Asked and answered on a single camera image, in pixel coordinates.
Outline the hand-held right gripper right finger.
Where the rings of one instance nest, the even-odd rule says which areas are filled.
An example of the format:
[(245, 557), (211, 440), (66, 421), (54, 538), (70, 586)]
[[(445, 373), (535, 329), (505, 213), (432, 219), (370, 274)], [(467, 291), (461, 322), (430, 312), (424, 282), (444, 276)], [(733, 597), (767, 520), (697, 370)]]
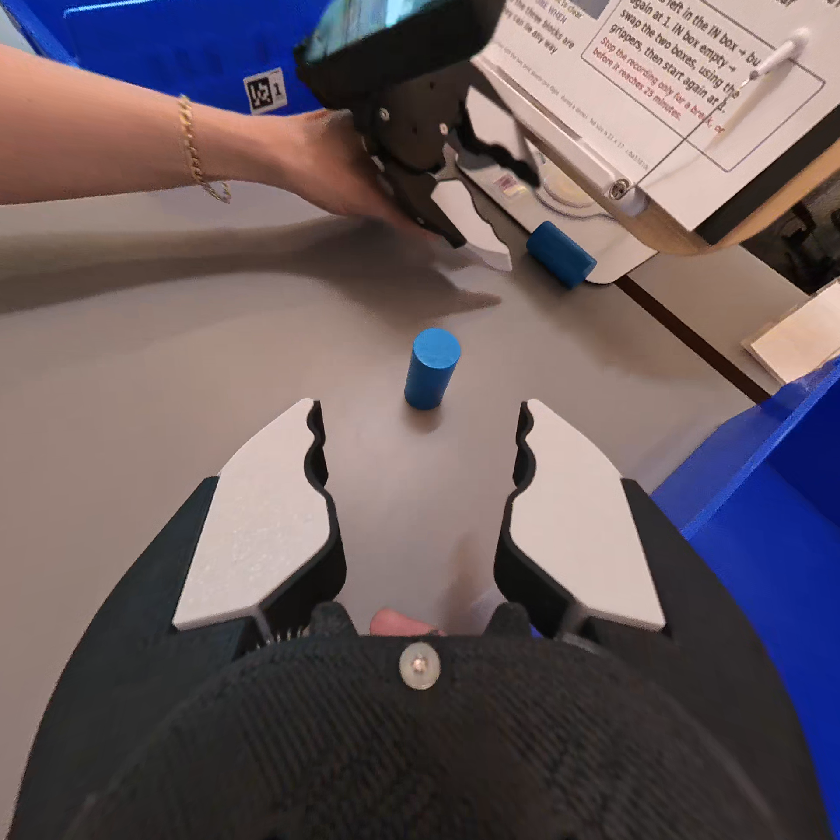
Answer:
[(513, 492), (493, 575), (534, 630), (554, 638), (592, 619), (666, 627), (621, 472), (536, 398), (520, 405)]

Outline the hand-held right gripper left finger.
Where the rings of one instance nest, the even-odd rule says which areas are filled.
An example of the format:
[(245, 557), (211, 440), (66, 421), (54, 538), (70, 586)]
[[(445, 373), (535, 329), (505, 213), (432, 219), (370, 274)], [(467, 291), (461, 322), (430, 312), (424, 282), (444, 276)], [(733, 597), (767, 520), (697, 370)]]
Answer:
[(173, 625), (239, 619), (264, 641), (302, 634), (341, 592), (347, 565), (327, 489), (320, 401), (303, 398), (262, 428), (217, 475)]

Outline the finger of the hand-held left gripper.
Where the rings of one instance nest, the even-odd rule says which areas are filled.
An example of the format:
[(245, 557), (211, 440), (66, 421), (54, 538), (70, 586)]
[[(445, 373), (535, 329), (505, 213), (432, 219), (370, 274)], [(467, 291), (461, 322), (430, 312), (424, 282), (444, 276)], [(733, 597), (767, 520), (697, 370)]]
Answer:
[(475, 86), (447, 86), (446, 142), (460, 168), (473, 174), (497, 167), (535, 190), (539, 168), (519, 121), (498, 96)]
[(432, 192), (432, 199), (463, 235), (465, 244), (459, 247), (463, 253), (491, 269), (511, 272), (508, 246), (499, 239), (490, 223), (479, 215), (473, 196), (462, 181), (453, 179), (438, 182)]

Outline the blue wooden cylinder block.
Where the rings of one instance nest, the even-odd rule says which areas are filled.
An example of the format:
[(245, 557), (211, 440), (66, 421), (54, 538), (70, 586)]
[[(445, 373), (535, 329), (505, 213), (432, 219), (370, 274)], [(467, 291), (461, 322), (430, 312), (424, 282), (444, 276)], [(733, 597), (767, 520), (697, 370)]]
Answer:
[(526, 249), (563, 287), (575, 289), (587, 281), (597, 260), (550, 221), (537, 226)]
[(441, 328), (421, 331), (414, 339), (404, 398), (417, 411), (439, 407), (461, 357), (453, 333)]

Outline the person's left forearm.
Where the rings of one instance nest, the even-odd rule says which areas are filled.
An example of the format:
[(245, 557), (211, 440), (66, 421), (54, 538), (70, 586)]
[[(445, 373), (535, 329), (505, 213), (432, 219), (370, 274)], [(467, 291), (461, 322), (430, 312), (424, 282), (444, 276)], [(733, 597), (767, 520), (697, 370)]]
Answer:
[(3, 205), (225, 181), (278, 186), (281, 121), (191, 104), (5, 45), (1, 111)]

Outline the person's left hand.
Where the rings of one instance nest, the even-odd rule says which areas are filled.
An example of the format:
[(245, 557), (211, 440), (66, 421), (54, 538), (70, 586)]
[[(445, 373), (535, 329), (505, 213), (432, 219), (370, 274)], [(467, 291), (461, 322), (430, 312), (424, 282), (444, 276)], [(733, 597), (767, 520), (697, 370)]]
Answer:
[(320, 110), (285, 117), (278, 186), (333, 215), (383, 222), (434, 242), (435, 234), (407, 216), (382, 185), (347, 112)]

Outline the person's right hand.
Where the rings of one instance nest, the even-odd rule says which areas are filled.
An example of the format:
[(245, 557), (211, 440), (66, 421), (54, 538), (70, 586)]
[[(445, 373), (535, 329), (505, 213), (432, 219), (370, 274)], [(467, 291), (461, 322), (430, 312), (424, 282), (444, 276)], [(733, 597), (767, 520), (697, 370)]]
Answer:
[(373, 615), (369, 633), (372, 636), (388, 637), (439, 637), (444, 635), (435, 625), (406, 616), (389, 607), (383, 608)]

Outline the white stand base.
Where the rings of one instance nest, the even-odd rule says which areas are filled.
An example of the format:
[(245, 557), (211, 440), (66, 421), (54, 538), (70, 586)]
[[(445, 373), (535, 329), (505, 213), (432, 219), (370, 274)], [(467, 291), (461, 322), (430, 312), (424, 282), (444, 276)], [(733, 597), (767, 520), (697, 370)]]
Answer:
[(655, 255), (556, 164), (537, 150), (534, 154), (541, 177), (535, 190), (497, 167), (470, 178), (529, 236), (550, 221), (595, 257), (587, 282), (612, 284)]

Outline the printed instruction sheet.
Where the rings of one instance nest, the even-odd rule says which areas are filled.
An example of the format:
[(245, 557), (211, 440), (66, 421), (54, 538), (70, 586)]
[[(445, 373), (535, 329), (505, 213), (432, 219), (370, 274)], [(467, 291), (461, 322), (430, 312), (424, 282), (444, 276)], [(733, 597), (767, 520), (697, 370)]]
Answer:
[[(682, 227), (713, 234), (838, 139), (838, 2), (507, 2), (476, 65), (521, 121), (575, 137)], [(798, 28), (795, 61), (742, 86)]]

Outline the blue plastic bin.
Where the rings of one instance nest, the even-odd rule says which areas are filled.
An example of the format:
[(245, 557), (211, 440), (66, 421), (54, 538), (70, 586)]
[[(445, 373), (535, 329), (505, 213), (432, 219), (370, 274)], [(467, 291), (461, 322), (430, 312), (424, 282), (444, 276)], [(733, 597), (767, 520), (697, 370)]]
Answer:
[(719, 426), (653, 499), (780, 671), (838, 838), (838, 360)]
[(2, 1), (36, 54), (234, 112), (319, 109), (293, 50), (325, 1)]

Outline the wooden sheet stand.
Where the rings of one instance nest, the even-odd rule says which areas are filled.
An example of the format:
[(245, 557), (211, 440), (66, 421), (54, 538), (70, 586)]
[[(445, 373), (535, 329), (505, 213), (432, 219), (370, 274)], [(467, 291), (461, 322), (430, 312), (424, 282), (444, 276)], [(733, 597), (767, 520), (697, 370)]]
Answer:
[(599, 199), (598, 203), (613, 215), (627, 232), (654, 251), (671, 256), (703, 256), (739, 245), (760, 233), (789, 211), (794, 204), (835, 176), (838, 170), (839, 142), (835, 141), (802, 172), (791, 178), (737, 225), (730, 226), (713, 243), (708, 240), (713, 234), (702, 234), (698, 230), (689, 231), (653, 201), (635, 217), (622, 212), (615, 202)]

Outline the white paper pad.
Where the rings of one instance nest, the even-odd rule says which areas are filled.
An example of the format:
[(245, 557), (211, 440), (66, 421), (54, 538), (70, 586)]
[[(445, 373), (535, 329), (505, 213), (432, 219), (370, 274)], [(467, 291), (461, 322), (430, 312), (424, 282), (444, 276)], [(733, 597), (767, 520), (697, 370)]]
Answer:
[(742, 347), (781, 385), (837, 360), (839, 279), (742, 341)]

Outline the white tethered pen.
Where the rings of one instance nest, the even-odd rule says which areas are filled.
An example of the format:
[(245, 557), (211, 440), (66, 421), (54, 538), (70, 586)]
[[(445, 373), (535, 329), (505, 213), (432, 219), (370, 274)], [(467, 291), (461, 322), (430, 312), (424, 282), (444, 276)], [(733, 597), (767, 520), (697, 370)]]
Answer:
[(777, 67), (782, 66), (786, 61), (795, 61), (808, 45), (810, 38), (811, 31), (808, 28), (796, 29), (779, 48), (763, 58), (756, 67), (751, 69), (742, 86), (744, 87), (752, 81), (767, 76)]

